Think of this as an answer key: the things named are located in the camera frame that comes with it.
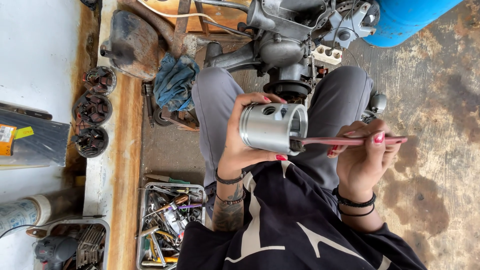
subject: red brush handle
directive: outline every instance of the red brush handle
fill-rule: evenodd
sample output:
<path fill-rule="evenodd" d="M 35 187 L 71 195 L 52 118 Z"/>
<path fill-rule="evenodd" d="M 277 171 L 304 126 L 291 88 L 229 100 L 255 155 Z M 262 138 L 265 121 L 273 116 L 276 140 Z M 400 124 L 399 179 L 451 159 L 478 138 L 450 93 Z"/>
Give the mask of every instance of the red brush handle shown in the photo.
<path fill-rule="evenodd" d="M 366 138 L 345 138 L 345 137 L 317 137 L 300 138 L 290 137 L 292 140 L 301 141 L 303 145 L 307 144 L 325 144 L 325 145 L 363 145 Z M 408 140 L 405 136 L 385 137 L 385 144 L 403 144 Z"/>

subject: person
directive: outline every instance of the person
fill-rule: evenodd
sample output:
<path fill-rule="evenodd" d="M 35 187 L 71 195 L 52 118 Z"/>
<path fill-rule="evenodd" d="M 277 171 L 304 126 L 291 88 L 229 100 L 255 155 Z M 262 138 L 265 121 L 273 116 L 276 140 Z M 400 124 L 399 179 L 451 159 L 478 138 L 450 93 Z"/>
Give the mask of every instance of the person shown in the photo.
<path fill-rule="evenodd" d="M 385 145 L 394 134 L 384 121 L 358 121 L 372 84 L 358 67 L 336 68 L 308 109 L 307 137 L 365 137 L 363 146 L 310 144 L 288 157 L 247 147 L 239 135 L 246 105 L 286 101 L 244 94 L 225 69 L 203 69 L 192 98 L 204 184 L 216 187 L 213 230 L 188 223 L 178 269 L 426 269 L 375 209 L 372 188 L 400 145 Z"/>

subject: black t-shirt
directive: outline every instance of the black t-shirt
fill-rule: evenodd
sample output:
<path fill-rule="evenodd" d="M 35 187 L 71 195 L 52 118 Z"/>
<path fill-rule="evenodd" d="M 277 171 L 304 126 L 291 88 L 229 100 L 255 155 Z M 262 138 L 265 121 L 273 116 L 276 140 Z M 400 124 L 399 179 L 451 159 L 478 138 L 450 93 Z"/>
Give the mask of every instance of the black t-shirt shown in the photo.
<path fill-rule="evenodd" d="M 189 222 L 177 269 L 426 269 L 386 223 L 368 234 L 344 224 L 289 161 L 258 164 L 243 185 L 245 225 L 226 233 Z"/>

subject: yellow tag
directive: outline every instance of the yellow tag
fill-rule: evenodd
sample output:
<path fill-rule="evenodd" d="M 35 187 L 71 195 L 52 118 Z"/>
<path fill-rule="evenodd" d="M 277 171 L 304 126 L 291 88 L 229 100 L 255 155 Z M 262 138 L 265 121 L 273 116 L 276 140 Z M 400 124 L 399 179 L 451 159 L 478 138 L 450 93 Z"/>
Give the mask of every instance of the yellow tag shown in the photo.
<path fill-rule="evenodd" d="M 17 128 L 0 124 L 0 156 L 12 155 L 13 134 Z"/>
<path fill-rule="evenodd" d="M 33 129 L 32 129 L 31 126 L 28 126 L 28 127 L 24 127 L 24 128 L 21 128 L 21 129 L 17 129 L 13 138 L 16 140 L 16 139 L 20 139 L 20 138 L 27 137 L 27 136 L 30 136 L 30 135 L 33 135 Z"/>

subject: hand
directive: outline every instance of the hand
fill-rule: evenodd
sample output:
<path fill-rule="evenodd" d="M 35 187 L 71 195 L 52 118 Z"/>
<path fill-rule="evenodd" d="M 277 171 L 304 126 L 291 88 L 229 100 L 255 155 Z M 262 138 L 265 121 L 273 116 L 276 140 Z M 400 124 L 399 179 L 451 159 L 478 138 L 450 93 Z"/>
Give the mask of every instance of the hand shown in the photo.
<path fill-rule="evenodd" d="M 400 144 L 385 145 L 385 136 L 395 136 L 380 119 L 370 124 L 355 121 L 343 126 L 337 137 L 364 138 L 362 146 L 332 146 L 329 158 L 338 156 L 336 172 L 340 179 L 339 194 L 355 202 L 366 202 L 372 197 L 372 188 L 392 163 Z"/>
<path fill-rule="evenodd" d="M 274 94 L 250 93 L 237 96 L 233 105 L 232 114 L 227 124 L 227 139 L 222 157 L 218 162 L 218 176 L 222 179 L 234 179 L 239 176 L 239 171 L 247 166 L 262 161 L 287 160 L 287 155 L 267 150 L 254 149 L 246 146 L 239 131 L 240 116 L 245 106 L 251 103 L 268 104 L 286 103 Z"/>

